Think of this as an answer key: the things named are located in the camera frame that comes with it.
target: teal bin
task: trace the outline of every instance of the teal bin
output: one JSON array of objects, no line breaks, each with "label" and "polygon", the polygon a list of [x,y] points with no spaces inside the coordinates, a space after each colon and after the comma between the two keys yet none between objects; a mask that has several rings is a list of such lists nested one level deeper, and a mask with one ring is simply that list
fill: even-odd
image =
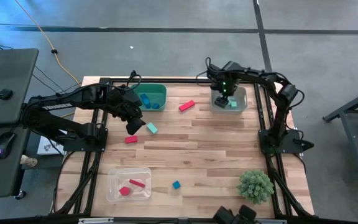
[{"label": "teal bin", "polygon": [[144,104],[142,104],[142,106],[140,106],[142,111],[164,110],[165,102],[167,101],[167,87],[165,87],[165,85],[156,83],[141,83],[134,91],[139,97],[141,94],[146,94],[152,106],[154,103],[158,103],[160,105],[159,109],[153,109],[152,107],[146,108]]}]

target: wooden tabletop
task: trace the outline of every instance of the wooden tabletop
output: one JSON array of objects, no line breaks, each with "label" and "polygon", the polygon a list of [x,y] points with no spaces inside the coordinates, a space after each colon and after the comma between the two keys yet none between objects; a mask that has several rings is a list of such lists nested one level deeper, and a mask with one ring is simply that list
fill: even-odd
[{"label": "wooden tabletop", "polygon": [[[99,78],[84,77],[83,85],[98,83]],[[190,83],[164,84],[167,87],[165,110],[161,113],[143,112],[143,120],[152,122],[158,128],[158,134],[151,134],[144,126],[136,133],[139,137],[137,143],[125,144],[124,138],[128,136],[126,123],[108,116],[109,136],[99,166],[92,216],[212,218],[220,206],[237,212],[245,204],[253,208],[259,218],[274,217],[271,199],[261,205],[253,205],[238,196],[236,189],[239,175],[244,171],[260,169],[267,173],[257,135],[260,126],[254,86],[243,85],[247,91],[248,108],[242,114],[229,115],[210,112],[208,87]],[[196,105],[180,113],[178,107],[190,100],[194,100]],[[91,122],[92,113],[76,109],[74,121]],[[291,115],[288,116],[288,125],[293,125]],[[57,208],[76,189],[83,156],[83,152],[76,152],[67,160],[59,180]],[[289,189],[306,211],[313,213],[302,163],[291,154],[283,154],[282,157]],[[109,170],[128,167],[151,169],[152,196],[148,200],[107,201]],[[176,180],[181,183],[178,190],[172,187]],[[279,187],[277,191],[280,208],[284,212]]]}]

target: plastic container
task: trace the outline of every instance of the plastic container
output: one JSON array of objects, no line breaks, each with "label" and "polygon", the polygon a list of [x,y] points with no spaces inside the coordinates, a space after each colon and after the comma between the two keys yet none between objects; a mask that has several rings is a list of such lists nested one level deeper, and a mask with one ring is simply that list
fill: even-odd
[{"label": "plastic container", "polygon": [[153,106],[155,103],[160,105],[160,108],[153,109],[146,108],[145,105],[140,106],[142,111],[163,111],[165,109],[165,102],[167,101],[167,87],[163,84],[156,83],[141,83],[135,90],[140,97],[141,94],[146,94]]},{"label": "plastic container", "polygon": [[237,103],[237,107],[232,108],[228,103],[224,108],[215,105],[215,100],[221,96],[219,91],[211,90],[211,111],[219,114],[241,114],[247,107],[247,92],[243,87],[238,87],[233,96],[229,97],[229,100],[233,99]]},{"label": "plastic container", "polygon": [[[129,180],[136,180],[145,184],[139,187],[131,184]],[[128,187],[131,193],[122,196],[119,189]],[[152,172],[147,167],[112,169],[108,174],[106,199],[109,202],[120,202],[126,200],[146,200],[152,195]]]}]

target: computer mouse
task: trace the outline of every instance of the computer mouse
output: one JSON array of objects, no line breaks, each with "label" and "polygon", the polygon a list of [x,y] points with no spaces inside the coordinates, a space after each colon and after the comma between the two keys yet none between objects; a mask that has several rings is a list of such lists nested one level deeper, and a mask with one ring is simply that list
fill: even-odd
[{"label": "computer mouse", "polygon": [[15,136],[15,133],[12,132],[0,136],[0,159],[6,159],[10,155]]}]

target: small cube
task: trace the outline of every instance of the small cube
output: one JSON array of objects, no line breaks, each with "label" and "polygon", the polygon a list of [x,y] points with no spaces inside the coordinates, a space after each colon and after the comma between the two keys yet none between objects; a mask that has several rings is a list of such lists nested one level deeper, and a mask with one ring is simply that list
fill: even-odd
[{"label": "small cube", "polygon": [[180,112],[184,112],[188,108],[191,108],[195,105],[195,102],[193,100],[190,100],[189,102],[185,103],[184,105],[179,106]]},{"label": "small cube", "polygon": [[150,103],[150,100],[149,100],[149,97],[147,97],[146,94],[140,94],[140,98],[142,99],[142,102],[144,104],[144,106],[149,109],[152,107],[151,103]]},{"label": "small cube", "polygon": [[119,189],[119,193],[122,196],[127,196],[131,193],[131,189],[129,187],[122,187],[121,189]]},{"label": "small cube", "polygon": [[231,108],[236,108],[237,107],[237,102],[231,101],[230,106],[231,106]]},{"label": "small cube", "polygon": [[153,109],[159,109],[159,108],[160,108],[160,105],[158,103],[153,104]]},{"label": "small cube", "polygon": [[176,190],[176,189],[178,189],[178,188],[180,188],[180,183],[179,183],[179,181],[175,181],[173,184],[173,188]]},{"label": "small cube", "polygon": [[148,128],[153,134],[157,133],[157,131],[158,131],[158,129],[154,126],[153,123],[149,123],[149,124],[147,125],[147,128]]},{"label": "small cube", "polygon": [[131,184],[134,184],[134,185],[136,185],[136,186],[139,186],[139,187],[146,187],[146,185],[145,184],[143,184],[143,183],[140,183],[140,182],[138,182],[138,181],[136,181],[136,180],[129,180],[129,183],[131,183]]},{"label": "small cube", "polygon": [[133,143],[133,142],[137,142],[137,136],[129,136],[125,138],[126,144]]}]

